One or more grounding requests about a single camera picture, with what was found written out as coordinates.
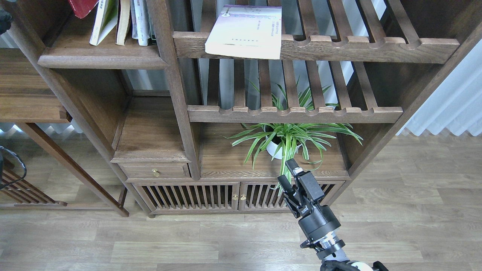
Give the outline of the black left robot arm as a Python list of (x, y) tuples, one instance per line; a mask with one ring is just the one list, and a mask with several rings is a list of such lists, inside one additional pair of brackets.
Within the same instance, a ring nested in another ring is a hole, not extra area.
[[(1, 35), (11, 28), (12, 21), (13, 21), (13, 17), (9, 12), (7, 12), (6, 10), (0, 10), (0, 32), (1, 32)], [(26, 177), (26, 174), (27, 174), (27, 169), (26, 169), (26, 165), (24, 164), (22, 159), (15, 152), (5, 148), (4, 146), (0, 146), (0, 148), (1, 148), (1, 153), (0, 153), (0, 171), (1, 171), (1, 174), (3, 173), (3, 167), (4, 167), (4, 161), (5, 161), (4, 156), (2, 154), (2, 151), (10, 153), (12, 156), (17, 158), (17, 160), (19, 161), (19, 163), (21, 164), (21, 166), (24, 170), (24, 173), (21, 177), (18, 177), (16, 180), (7, 182), (6, 184), (1, 184), (0, 190), (2, 190), (2, 189), (5, 189), (6, 187), (14, 185), (15, 183), (17, 183), (19, 181), (24, 180), (25, 177)]]

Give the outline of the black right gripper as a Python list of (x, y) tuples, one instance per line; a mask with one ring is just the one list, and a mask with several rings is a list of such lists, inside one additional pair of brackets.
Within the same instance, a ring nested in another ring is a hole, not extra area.
[(284, 191), (284, 201), (306, 236), (300, 247), (340, 247), (341, 241), (336, 230), (341, 226), (329, 206), (321, 206), (320, 200), (325, 195), (315, 180), (312, 172), (305, 171), (294, 158), (285, 165), (296, 182), (293, 188), (285, 175), (278, 177), (278, 182)]

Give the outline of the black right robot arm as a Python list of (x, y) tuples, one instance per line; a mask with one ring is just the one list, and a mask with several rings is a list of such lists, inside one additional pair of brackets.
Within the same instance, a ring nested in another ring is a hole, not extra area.
[(284, 190), (284, 200), (295, 218), (299, 218), (299, 226), (307, 240), (301, 248), (312, 248), (322, 261), (321, 271), (386, 271), (387, 268), (376, 261), (372, 266), (350, 260), (343, 247), (345, 243), (336, 235), (341, 226), (332, 210), (327, 205), (321, 205), (324, 192), (316, 182), (312, 172), (300, 168), (294, 158), (286, 161), (291, 174), (296, 181), (293, 187), (285, 175), (278, 177)]

